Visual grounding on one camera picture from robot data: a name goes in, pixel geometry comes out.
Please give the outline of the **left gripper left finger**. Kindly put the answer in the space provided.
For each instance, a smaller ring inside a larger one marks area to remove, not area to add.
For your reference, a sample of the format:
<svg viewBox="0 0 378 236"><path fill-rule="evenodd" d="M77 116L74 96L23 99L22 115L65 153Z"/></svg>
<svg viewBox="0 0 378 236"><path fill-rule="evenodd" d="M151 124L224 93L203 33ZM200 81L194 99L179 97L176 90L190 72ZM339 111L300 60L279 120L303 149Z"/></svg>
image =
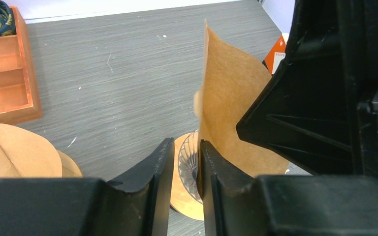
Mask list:
<svg viewBox="0 0 378 236"><path fill-rule="evenodd" d="M110 181L0 178L0 236L165 236L174 139Z"/></svg>

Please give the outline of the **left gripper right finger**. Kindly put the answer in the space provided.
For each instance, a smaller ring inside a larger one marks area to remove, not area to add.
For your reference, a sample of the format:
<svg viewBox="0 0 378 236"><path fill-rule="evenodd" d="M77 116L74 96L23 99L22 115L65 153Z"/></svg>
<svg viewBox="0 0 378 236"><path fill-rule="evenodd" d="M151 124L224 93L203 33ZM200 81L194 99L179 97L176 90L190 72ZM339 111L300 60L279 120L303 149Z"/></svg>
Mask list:
<svg viewBox="0 0 378 236"><path fill-rule="evenodd" d="M378 181L364 176L251 177L199 145L208 236L378 236Z"/></svg>

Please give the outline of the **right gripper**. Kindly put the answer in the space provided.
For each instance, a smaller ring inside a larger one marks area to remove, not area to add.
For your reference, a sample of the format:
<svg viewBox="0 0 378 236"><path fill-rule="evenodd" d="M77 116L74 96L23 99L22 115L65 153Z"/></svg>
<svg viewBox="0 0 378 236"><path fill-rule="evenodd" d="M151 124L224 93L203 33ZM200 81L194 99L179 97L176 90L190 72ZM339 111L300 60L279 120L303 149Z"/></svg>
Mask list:
<svg viewBox="0 0 378 236"><path fill-rule="evenodd" d="M378 0L296 1L285 58L236 130L313 175L378 179Z"/></svg>

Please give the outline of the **clear glass dripper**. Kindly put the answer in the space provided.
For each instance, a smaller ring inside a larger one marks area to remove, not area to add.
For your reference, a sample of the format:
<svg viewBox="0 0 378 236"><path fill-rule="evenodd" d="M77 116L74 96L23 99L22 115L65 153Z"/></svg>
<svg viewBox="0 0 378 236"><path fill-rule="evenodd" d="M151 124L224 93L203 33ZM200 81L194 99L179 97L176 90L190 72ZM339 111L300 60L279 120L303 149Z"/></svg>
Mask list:
<svg viewBox="0 0 378 236"><path fill-rule="evenodd" d="M198 130L188 133L181 144L178 153L178 173L185 190L202 204L197 188Z"/></svg>

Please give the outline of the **orange coffee filter box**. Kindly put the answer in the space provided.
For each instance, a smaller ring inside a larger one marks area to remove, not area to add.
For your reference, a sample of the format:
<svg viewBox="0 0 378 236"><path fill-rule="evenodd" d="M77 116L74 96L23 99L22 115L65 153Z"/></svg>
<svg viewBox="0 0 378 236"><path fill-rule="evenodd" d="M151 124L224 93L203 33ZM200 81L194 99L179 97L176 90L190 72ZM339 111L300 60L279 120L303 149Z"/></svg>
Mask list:
<svg viewBox="0 0 378 236"><path fill-rule="evenodd" d="M267 56L262 61L271 75L274 75L280 62L285 58L285 48L288 42L289 33L282 33L276 43L270 49Z"/></svg>

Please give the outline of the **brown paper coffee filter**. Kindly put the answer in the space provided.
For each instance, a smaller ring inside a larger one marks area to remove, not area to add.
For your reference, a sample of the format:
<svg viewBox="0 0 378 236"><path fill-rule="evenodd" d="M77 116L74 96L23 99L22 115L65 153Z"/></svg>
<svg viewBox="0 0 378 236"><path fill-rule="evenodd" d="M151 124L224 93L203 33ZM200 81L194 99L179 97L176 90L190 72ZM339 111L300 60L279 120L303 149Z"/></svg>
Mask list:
<svg viewBox="0 0 378 236"><path fill-rule="evenodd" d="M0 178L61 176L60 156L47 139L0 123Z"/></svg>

